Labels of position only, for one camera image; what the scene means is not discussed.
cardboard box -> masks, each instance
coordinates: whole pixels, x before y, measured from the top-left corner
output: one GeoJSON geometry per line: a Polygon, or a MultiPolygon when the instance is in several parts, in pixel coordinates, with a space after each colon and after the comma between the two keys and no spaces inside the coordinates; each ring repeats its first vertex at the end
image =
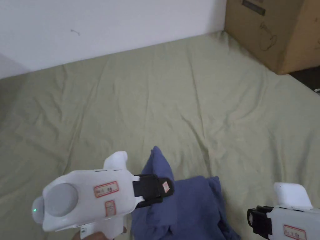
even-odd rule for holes
{"type": "Polygon", "coordinates": [[[320,0],[227,0],[225,30],[277,74],[320,65],[320,0]]]}

wrinkled fabric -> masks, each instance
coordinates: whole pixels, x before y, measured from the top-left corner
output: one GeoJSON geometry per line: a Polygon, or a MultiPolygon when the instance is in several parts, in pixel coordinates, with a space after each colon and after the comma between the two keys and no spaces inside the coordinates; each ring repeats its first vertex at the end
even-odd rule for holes
{"type": "Polygon", "coordinates": [[[198,176],[174,182],[171,168],[158,147],[151,151],[142,174],[171,179],[174,194],[162,203],[133,211],[131,232],[135,239],[240,239],[227,222],[218,177],[198,176]]]}
{"type": "Polygon", "coordinates": [[[302,184],[320,207],[319,106],[225,32],[1,79],[0,236],[72,239],[77,229],[48,233],[32,220],[43,188],[116,151],[139,174],[157,145],[175,180],[219,176],[230,225],[260,239],[247,210],[277,204],[274,182],[302,184]]]}

box label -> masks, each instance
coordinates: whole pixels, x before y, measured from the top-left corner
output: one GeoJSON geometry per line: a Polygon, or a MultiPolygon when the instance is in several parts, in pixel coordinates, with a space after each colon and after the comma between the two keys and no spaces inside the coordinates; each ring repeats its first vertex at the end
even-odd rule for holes
{"type": "Polygon", "coordinates": [[[292,226],[288,226],[288,225],[284,225],[283,231],[287,237],[297,239],[297,240],[307,240],[307,235],[306,235],[305,230],[295,228],[292,226]]]}
{"type": "Polygon", "coordinates": [[[255,11],[256,13],[260,14],[261,16],[264,16],[266,14],[266,10],[262,7],[259,7],[258,5],[249,2],[248,0],[243,0],[242,5],[251,9],[252,11],[255,11]]]}
{"type": "Polygon", "coordinates": [[[117,182],[110,182],[99,186],[95,186],[93,191],[96,197],[102,197],[119,191],[119,186],[117,182]]]}

hand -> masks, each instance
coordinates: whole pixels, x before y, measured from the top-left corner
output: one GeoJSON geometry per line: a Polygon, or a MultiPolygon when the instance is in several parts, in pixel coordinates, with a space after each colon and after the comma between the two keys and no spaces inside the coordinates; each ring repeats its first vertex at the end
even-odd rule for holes
{"type": "MultiPolygon", "coordinates": [[[[126,232],[127,232],[127,229],[123,227],[123,233],[126,233],[126,232]]],[[[72,240],[80,240],[80,231],[73,236],[72,240]]],[[[102,232],[97,232],[85,237],[83,240],[109,240],[109,239],[107,239],[102,232]]]]}

black clamp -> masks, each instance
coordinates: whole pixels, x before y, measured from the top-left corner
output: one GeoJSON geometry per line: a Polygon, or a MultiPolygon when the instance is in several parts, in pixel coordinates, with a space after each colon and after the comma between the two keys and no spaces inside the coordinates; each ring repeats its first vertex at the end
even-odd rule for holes
{"type": "Polygon", "coordinates": [[[155,174],[135,176],[140,177],[140,180],[132,182],[134,196],[144,198],[144,201],[138,203],[136,208],[162,203],[164,197],[171,196],[174,193],[173,184],[169,178],[158,178],[155,174]]]}
{"type": "Polygon", "coordinates": [[[248,224],[253,228],[253,232],[265,239],[269,239],[269,235],[272,235],[271,219],[267,217],[267,213],[272,209],[273,207],[257,206],[247,211],[248,224]]]}

